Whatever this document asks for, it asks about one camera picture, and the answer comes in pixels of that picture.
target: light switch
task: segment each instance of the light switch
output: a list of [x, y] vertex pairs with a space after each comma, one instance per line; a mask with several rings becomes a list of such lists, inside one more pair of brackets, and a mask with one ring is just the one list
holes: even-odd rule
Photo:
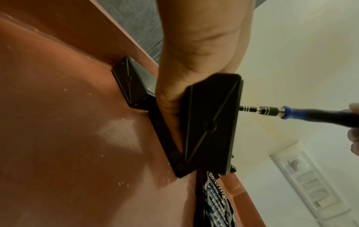
[[298, 180], [302, 183], [306, 183], [315, 179], [317, 179], [317, 176], [313, 171], [298, 177]]
[[314, 191], [310, 194], [310, 196], [315, 200], [318, 201], [320, 199], [324, 199], [325, 197], [329, 196], [328, 190], [326, 188], [319, 189]]
[[303, 184], [304, 188], [309, 190], [315, 187], [320, 187], [322, 186], [322, 183], [320, 182], [319, 179], [316, 179], [314, 181], [309, 181], [308, 183]]
[[317, 203], [317, 205], [321, 208], [326, 208], [327, 206], [332, 205], [333, 203], [335, 203], [336, 201], [331, 197], [328, 196], [324, 199], [320, 199], [318, 201], [315, 201]]

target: screwdriver handle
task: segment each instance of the screwdriver handle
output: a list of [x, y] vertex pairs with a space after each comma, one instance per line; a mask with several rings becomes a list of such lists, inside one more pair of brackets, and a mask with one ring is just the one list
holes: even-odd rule
[[287, 106], [282, 107], [284, 115], [282, 119], [299, 119], [309, 122], [324, 122], [342, 125], [350, 128], [359, 128], [359, 114], [345, 111], [329, 111], [317, 109], [294, 109]]

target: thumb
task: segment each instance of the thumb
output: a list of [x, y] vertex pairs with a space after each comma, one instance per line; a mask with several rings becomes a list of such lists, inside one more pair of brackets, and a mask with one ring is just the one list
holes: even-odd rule
[[349, 108], [353, 113], [359, 114], [359, 103], [351, 103]]

